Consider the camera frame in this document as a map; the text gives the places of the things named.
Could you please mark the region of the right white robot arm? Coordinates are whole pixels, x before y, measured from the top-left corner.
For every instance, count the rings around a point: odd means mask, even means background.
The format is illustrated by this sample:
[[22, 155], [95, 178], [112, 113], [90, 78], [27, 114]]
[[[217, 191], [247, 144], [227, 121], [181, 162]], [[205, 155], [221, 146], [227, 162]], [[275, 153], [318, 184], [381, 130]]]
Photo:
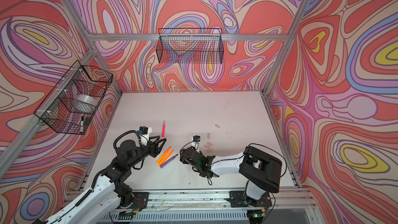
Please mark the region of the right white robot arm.
[[240, 174], [248, 180], [246, 197], [260, 200], [265, 193], [278, 193], [283, 163], [277, 157], [249, 145], [233, 156], [205, 156], [191, 145], [179, 153], [180, 162], [192, 166], [193, 171], [208, 182], [213, 177]]

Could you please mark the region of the pink highlighter pen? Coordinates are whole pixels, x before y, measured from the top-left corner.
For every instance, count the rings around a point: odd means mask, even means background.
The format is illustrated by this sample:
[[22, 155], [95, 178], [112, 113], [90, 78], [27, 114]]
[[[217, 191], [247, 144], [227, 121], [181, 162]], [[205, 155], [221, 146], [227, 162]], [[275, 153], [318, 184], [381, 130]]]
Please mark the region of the pink highlighter pen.
[[161, 138], [163, 139], [163, 138], [165, 138], [165, 120], [163, 120], [163, 123], [162, 123], [162, 133], [161, 133]]

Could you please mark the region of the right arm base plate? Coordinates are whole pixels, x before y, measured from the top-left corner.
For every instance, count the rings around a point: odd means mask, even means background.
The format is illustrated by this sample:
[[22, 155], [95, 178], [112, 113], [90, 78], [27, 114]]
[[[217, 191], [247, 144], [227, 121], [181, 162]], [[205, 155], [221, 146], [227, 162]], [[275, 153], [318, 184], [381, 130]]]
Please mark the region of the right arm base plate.
[[230, 191], [227, 201], [231, 204], [231, 207], [262, 207], [268, 209], [273, 205], [268, 192], [265, 192], [259, 200], [254, 200], [248, 197], [244, 191]]

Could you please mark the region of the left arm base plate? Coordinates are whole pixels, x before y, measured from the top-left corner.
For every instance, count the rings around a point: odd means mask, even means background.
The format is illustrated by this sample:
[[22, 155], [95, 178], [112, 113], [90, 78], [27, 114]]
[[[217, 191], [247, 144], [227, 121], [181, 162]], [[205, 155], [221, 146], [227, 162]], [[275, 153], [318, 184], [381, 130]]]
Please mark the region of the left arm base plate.
[[105, 202], [111, 204], [114, 209], [132, 209], [134, 211], [141, 211], [147, 207], [149, 199], [149, 192], [139, 191], [127, 193], [126, 195], [120, 196], [115, 192], [112, 192], [106, 197]]

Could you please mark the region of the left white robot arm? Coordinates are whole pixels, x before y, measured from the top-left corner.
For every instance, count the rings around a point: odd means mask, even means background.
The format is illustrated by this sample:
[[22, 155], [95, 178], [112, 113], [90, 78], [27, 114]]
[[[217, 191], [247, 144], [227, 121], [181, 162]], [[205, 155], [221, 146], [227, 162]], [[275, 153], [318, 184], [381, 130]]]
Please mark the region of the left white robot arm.
[[140, 170], [148, 156], [161, 153], [166, 138], [127, 131], [113, 142], [116, 157], [95, 174], [91, 186], [66, 207], [35, 224], [95, 224], [117, 207], [128, 208], [134, 201], [132, 188], [124, 181], [132, 170]]

